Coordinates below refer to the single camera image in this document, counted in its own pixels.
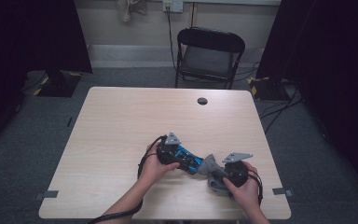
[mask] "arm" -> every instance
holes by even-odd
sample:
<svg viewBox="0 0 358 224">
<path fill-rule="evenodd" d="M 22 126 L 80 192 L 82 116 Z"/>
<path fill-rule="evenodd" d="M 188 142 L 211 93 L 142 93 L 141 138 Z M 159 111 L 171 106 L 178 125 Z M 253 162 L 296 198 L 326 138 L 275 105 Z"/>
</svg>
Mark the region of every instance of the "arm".
<svg viewBox="0 0 358 224">
<path fill-rule="evenodd" d="M 243 163 L 248 170 L 257 173 L 257 170 L 249 162 L 244 161 Z M 255 180 L 248 178 L 239 188 L 232 184 L 227 178 L 223 178 L 223 181 L 252 224 L 269 224 L 269 220 L 264 216 L 258 204 L 258 186 Z"/>
<path fill-rule="evenodd" d="M 155 144 L 149 152 L 149 157 L 146 159 L 144 169 L 135 184 L 116 202 L 114 203 L 104 215 L 114 214 L 117 212 L 124 212 L 136 207 L 143 199 L 150 188 L 159 181 L 165 173 L 179 167 L 179 163 L 175 162 L 169 165 L 163 165 L 159 162 L 157 155 L 157 145 Z M 101 224 L 117 224 L 130 223 L 132 216 L 106 220 L 100 222 Z"/>
</svg>

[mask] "gray carpet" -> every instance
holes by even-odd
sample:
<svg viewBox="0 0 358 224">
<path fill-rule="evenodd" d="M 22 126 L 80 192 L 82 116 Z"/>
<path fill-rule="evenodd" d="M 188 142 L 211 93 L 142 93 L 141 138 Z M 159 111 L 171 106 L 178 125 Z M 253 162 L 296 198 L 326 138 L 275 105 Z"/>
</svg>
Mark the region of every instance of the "gray carpet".
<svg viewBox="0 0 358 224">
<path fill-rule="evenodd" d="M 30 73 L 25 86 L 42 75 Z M 41 219 L 41 201 L 34 196 L 48 188 L 88 90 L 93 86 L 172 88 L 173 84 L 172 68 L 99 68 L 81 78 L 72 98 L 36 97 L 34 88 L 26 91 L 21 111 L 0 133 L 0 223 L 85 223 Z M 183 81 L 179 86 L 222 88 L 222 84 Z M 249 87 L 243 79 L 233 89 Z M 259 114 L 282 107 L 277 102 L 255 104 Z M 262 119 L 265 129 L 273 118 Z M 285 109 L 269 128 L 267 139 L 282 184 L 295 194 L 288 198 L 292 217 L 272 223 L 358 223 L 358 176 L 324 139 L 320 127 L 301 102 Z"/>
</svg>

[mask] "black circular object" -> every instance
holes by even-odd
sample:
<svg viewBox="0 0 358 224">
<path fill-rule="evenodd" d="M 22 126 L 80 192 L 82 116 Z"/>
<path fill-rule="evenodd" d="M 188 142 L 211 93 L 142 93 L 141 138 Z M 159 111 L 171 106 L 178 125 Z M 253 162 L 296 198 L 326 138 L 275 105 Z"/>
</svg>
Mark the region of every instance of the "black circular object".
<svg viewBox="0 0 358 224">
<path fill-rule="evenodd" d="M 246 180 L 248 180 L 248 168 L 242 161 L 226 163 L 225 171 L 227 173 L 227 178 L 237 188 L 242 186 Z"/>
<path fill-rule="evenodd" d="M 206 105 L 208 104 L 208 100 L 206 98 L 200 97 L 197 102 L 199 103 L 199 105 Z"/>
</svg>

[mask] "light wood table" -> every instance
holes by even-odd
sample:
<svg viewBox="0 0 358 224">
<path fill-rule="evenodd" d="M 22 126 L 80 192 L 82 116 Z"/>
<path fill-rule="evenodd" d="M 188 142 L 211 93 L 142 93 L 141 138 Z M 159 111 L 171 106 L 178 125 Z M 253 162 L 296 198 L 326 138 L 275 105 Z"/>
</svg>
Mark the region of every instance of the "light wood table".
<svg viewBox="0 0 358 224">
<path fill-rule="evenodd" d="M 204 97 L 207 105 L 199 105 Z M 42 218 L 100 216 L 136 181 L 147 145 L 174 132 L 182 146 L 221 162 L 230 152 L 252 153 L 264 185 L 261 208 L 267 218 L 291 211 L 269 144 L 248 91 L 94 87 L 80 111 L 45 198 Z M 167 173 L 144 198 L 134 219 L 242 219 L 227 195 L 208 188 L 203 175 Z"/>
</svg>

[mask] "electrical outlet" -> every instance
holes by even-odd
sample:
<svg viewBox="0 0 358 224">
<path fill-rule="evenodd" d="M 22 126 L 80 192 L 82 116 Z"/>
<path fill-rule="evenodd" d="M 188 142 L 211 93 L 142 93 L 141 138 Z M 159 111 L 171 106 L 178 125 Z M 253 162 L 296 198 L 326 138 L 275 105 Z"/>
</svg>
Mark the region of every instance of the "electrical outlet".
<svg viewBox="0 0 358 224">
<path fill-rule="evenodd" d="M 167 8 L 170 12 L 183 12 L 183 0 L 163 0 L 162 11 L 167 11 Z"/>
<path fill-rule="evenodd" d="M 167 8 L 169 9 L 169 11 L 173 11 L 173 2 L 170 0 L 163 0 L 162 11 L 168 11 Z"/>
</svg>

